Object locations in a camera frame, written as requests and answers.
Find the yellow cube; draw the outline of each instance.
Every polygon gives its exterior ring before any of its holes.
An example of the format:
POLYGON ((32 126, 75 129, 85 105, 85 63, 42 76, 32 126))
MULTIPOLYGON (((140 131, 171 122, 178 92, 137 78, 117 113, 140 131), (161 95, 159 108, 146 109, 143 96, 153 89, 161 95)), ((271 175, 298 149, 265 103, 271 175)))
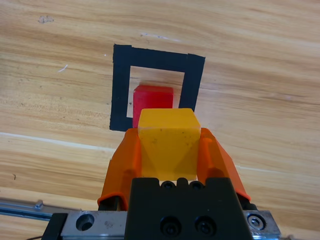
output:
POLYGON ((149 108, 141 111, 142 176, 160 181, 195 180, 201 126, 190 108, 149 108))

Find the wood grain surface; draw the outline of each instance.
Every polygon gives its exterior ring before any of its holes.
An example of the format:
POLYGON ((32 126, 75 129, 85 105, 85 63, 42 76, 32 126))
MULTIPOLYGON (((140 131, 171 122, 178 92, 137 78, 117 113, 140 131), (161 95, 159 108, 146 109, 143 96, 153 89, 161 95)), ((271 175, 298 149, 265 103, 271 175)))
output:
MULTIPOLYGON (((113 45, 132 45, 206 57, 199 122, 283 235, 319 240, 319 23, 318 0, 2 0, 0 198, 97 209, 124 136, 109 130, 113 45)), ((130 94, 148 83, 179 99, 180 73, 130 78, 130 94)), ((0 239, 46 224, 0 216, 0 239)))

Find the red cube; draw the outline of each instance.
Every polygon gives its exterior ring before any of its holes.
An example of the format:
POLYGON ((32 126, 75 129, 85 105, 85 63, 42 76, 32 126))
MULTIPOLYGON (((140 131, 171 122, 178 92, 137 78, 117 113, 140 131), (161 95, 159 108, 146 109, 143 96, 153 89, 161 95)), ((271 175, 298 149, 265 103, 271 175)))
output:
POLYGON ((133 92, 133 127, 138 127, 142 109, 172 109, 173 104, 172 87, 139 85, 133 92))

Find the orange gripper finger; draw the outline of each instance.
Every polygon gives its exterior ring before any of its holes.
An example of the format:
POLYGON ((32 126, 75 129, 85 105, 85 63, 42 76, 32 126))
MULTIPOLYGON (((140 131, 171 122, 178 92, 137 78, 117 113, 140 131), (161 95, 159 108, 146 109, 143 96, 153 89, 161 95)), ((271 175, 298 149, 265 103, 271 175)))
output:
POLYGON ((197 177, 203 184, 206 183, 207 178, 230 178, 235 192, 249 201, 251 200, 245 191, 232 158, 207 128, 201 128, 197 177))
POLYGON ((128 129, 122 142, 116 149, 106 173, 102 194, 98 205, 111 197, 120 197, 121 210, 128 210, 131 182, 133 178, 141 178, 141 146, 138 129, 128 129))

